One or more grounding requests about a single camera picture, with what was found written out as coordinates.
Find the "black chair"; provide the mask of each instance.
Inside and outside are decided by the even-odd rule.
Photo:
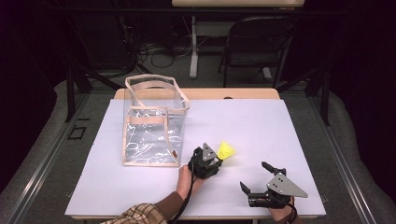
[[[260,72],[265,67],[276,67],[271,79],[275,88],[294,30],[295,20],[287,17],[249,17],[236,22],[228,34],[219,65],[218,73],[224,65],[223,87],[228,67],[258,67]]]

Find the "hand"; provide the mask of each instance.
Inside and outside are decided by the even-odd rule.
[[[192,186],[191,196],[194,195],[199,188],[204,184],[206,179],[197,178]],[[191,185],[191,171],[188,165],[183,165],[178,169],[178,181],[176,186],[176,192],[180,195],[183,201],[187,198],[189,194]]]
[[[290,198],[289,203],[294,204],[294,197]],[[271,216],[273,217],[274,221],[279,221],[282,218],[291,214],[291,207],[287,205],[284,208],[268,208],[268,210],[270,210]]]

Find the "transparent plastic box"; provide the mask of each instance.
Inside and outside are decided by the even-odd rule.
[[[179,166],[189,99],[172,77],[127,77],[122,162]]]

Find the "yellow object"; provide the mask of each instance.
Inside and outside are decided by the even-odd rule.
[[[221,160],[225,160],[231,157],[235,153],[235,149],[233,149],[230,144],[225,141],[222,141],[218,151],[218,158]]]

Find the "white table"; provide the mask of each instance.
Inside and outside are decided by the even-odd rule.
[[[123,100],[112,100],[65,214],[77,219],[113,218],[137,203],[156,203],[176,187],[175,167],[124,166],[121,160]],[[266,191],[273,178],[261,162],[286,168],[308,193],[298,198],[301,217],[324,216],[317,187],[282,100],[191,100],[185,121],[182,164],[204,142],[217,150],[222,140],[236,150],[205,182],[180,219],[259,219],[267,209],[248,206],[239,181]]]
[[[174,7],[302,7],[303,5],[304,0],[172,0],[172,6]],[[197,36],[226,36],[232,24],[232,22],[222,21],[198,22],[195,16],[192,16],[190,78],[197,78]]]

